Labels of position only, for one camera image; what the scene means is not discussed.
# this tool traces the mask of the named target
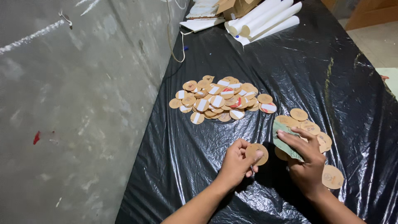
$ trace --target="floor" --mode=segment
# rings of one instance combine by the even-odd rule
[[[344,27],[347,19],[339,20]],[[347,31],[376,71],[385,76],[391,92],[398,96],[398,21]]]

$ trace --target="right hand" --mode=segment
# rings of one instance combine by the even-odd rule
[[[304,162],[289,157],[289,172],[293,182],[303,195],[311,200],[328,192],[328,189],[322,184],[322,172],[326,157],[319,151],[319,142],[315,135],[300,128],[292,127],[291,129],[306,138],[308,142],[282,130],[278,130],[278,137],[296,149],[303,157]]]

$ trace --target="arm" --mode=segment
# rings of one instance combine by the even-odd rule
[[[245,149],[250,143],[243,139],[236,140],[227,150],[217,178],[205,190],[178,209],[163,221],[164,224],[207,223],[221,200],[246,177],[253,175],[250,168],[262,156],[258,151],[256,158],[245,157]]]
[[[304,159],[301,163],[297,159],[289,158],[289,172],[293,182],[328,223],[364,224],[362,219],[322,184],[326,158],[319,152],[317,137],[300,128],[293,127],[292,131],[308,140],[307,143],[299,137],[278,130],[279,139],[295,148]]]

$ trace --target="red paint stain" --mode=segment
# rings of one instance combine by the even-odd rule
[[[38,131],[35,135],[35,139],[33,140],[33,145],[36,145],[36,143],[40,140],[40,131]]]

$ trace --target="cardboard box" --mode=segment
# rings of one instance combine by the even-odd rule
[[[246,15],[261,0],[219,0],[214,6],[219,6],[217,14],[224,13],[226,21],[234,20]]]

